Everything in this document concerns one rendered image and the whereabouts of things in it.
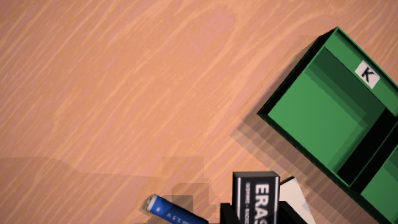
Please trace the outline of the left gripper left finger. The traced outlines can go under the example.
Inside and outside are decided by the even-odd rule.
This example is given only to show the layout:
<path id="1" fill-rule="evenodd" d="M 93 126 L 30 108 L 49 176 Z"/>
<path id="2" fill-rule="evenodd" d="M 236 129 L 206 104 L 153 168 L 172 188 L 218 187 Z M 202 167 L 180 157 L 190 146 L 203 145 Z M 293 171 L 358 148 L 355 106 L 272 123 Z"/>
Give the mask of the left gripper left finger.
<path id="1" fill-rule="evenodd" d="M 215 224 L 241 224 L 233 205 L 220 203 L 220 223 Z"/>

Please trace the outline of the blue aa battery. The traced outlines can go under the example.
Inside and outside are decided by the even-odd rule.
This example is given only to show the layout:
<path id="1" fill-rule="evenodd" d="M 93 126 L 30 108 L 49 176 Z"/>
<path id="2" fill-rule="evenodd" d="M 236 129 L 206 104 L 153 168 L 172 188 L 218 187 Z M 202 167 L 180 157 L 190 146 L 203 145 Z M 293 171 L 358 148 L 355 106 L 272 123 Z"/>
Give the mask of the blue aa battery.
<path id="1" fill-rule="evenodd" d="M 160 197 L 156 194 L 147 202 L 147 211 L 172 224 L 209 224 L 208 220 Z"/>

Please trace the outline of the green three-compartment bin rack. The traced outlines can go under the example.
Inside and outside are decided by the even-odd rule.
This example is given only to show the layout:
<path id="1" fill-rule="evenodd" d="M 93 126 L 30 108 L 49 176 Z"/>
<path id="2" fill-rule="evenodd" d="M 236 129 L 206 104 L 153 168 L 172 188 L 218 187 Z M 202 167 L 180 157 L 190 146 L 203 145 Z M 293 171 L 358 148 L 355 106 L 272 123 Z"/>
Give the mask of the green three-compartment bin rack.
<path id="1" fill-rule="evenodd" d="M 379 224 L 398 224 L 398 85 L 340 27 L 257 115 Z"/>

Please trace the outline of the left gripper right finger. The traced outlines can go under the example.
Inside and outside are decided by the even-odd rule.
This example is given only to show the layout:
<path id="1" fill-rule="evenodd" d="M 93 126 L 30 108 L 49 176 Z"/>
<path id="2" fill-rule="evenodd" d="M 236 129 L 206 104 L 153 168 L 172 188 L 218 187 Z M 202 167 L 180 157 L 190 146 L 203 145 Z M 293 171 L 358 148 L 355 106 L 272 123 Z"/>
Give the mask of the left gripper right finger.
<path id="1" fill-rule="evenodd" d="M 308 224 L 286 201 L 279 201 L 278 224 Z"/>

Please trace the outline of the black and white eraser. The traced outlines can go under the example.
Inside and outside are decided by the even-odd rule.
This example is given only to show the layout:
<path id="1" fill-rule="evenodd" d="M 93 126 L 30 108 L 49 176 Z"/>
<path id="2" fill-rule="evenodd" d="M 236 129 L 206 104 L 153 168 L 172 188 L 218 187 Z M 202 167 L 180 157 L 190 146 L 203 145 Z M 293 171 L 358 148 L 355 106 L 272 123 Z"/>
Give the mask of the black and white eraser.
<path id="1" fill-rule="evenodd" d="M 232 173 L 232 205 L 241 224 L 278 224 L 279 197 L 274 171 Z"/>

